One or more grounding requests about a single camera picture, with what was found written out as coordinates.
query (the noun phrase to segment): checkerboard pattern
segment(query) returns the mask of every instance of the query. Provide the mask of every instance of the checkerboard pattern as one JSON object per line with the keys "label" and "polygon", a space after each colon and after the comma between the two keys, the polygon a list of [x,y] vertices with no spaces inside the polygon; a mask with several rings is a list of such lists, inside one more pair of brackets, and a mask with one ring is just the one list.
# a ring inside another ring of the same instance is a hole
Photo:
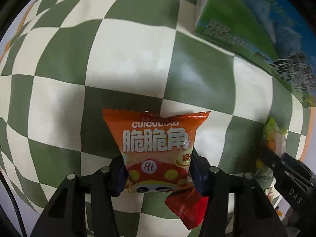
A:
{"label": "checkerboard pattern", "polygon": [[[196,0],[38,0],[0,63],[0,167],[41,213],[67,174],[94,173],[119,150],[102,108],[162,116],[211,111],[195,147],[227,173],[255,171],[264,124],[289,130],[299,158],[310,109],[276,79],[192,32]],[[168,194],[113,198],[121,236],[198,236]],[[90,197],[87,233],[93,235]]]}

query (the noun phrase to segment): green milk carton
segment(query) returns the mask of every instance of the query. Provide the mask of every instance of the green milk carton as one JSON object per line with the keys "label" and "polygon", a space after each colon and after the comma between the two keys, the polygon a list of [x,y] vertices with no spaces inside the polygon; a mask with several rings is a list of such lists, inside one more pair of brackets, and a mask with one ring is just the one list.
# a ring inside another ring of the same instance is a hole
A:
{"label": "green milk carton", "polygon": [[277,78],[316,106],[316,37],[288,0],[197,0],[195,34]]}

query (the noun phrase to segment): snack bag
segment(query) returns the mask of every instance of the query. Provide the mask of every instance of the snack bag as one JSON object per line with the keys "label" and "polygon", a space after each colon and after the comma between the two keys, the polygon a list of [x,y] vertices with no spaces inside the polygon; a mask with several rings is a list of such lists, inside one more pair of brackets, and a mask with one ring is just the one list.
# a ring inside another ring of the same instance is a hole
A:
{"label": "snack bag", "polygon": [[203,221],[208,200],[209,197],[202,197],[195,188],[190,188],[170,194],[165,204],[191,230]]}
{"label": "snack bag", "polygon": [[[286,152],[286,138],[287,130],[279,128],[274,118],[270,118],[264,131],[262,138],[262,145],[265,145],[279,157],[283,157]],[[269,181],[273,177],[273,171],[267,167],[260,159],[256,161],[257,179],[263,182]]]}
{"label": "snack bag", "polygon": [[166,192],[193,186],[187,176],[195,132],[210,112],[168,118],[112,109],[102,113],[129,173],[129,191]]}

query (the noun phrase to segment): chinese characters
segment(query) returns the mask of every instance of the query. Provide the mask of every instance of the chinese characters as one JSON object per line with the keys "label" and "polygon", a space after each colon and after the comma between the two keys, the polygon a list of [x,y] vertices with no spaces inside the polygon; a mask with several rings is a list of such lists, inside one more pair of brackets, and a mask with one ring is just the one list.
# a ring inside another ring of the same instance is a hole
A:
{"label": "chinese characters", "polygon": [[290,81],[295,91],[304,92],[316,89],[316,75],[307,63],[308,59],[303,51],[296,52],[285,59],[279,59],[270,64],[276,68],[280,78]]}
{"label": "chinese characters", "polygon": [[183,157],[182,162],[188,161],[191,157],[191,153],[183,154],[182,157]]}
{"label": "chinese characters", "polygon": [[242,39],[229,33],[230,28],[224,24],[211,20],[210,23],[206,26],[206,29],[203,31],[204,34],[210,35],[212,37],[218,38],[229,44],[239,44],[243,47],[248,47],[249,45]]}
{"label": "chinese characters", "polygon": [[263,1],[267,2],[272,9],[275,9],[277,13],[282,15],[282,17],[287,21],[290,27],[296,26],[295,21],[290,16],[287,15],[284,8],[280,6],[276,0],[263,0]]}
{"label": "chinese characters", "polygon": [[144,132],[135,129],[123,131],[123,152],[166,151],[172,147],[180,149],[181,146],[184,150],[189,147],[189,137],[184,128],[170,127],[166,133],[157,128],[154,131],[144,129]]}

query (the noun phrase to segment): black cable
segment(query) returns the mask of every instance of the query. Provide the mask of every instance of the black cable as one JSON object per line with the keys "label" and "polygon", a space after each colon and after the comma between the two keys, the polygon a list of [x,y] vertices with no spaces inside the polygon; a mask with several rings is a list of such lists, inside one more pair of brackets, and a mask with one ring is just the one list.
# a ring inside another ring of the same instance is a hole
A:
{"label": "black cable", "polygon": [[23,220],[22,220],[22,217],[21,217],[21,213],[20,213],[20,210],[19,210],[19,207],[18,207],[18,204],[16,203],[16,200],[13,196],[13,193],[7,183],[7,181],[5,180],[2,172],[1,172],[1,169],[0,169],[0,180],[1,180],[1,183],[3,184],[5,190],[7,191],[10,199],[11,199],[11,202],[12,202],[12,205],[14,207],[14,210],[15,210],[15,213],[16,213],[16,217],[18,218],[18,221],[19,221],[19,225],[20,225],[20,228],[21,228],[21,233],[22,233],[22,236],[23,237],[27,237],[27,234],[26,234],[26,231],[25,231],[25,227],[24,227],[24,224],[23,224]]}

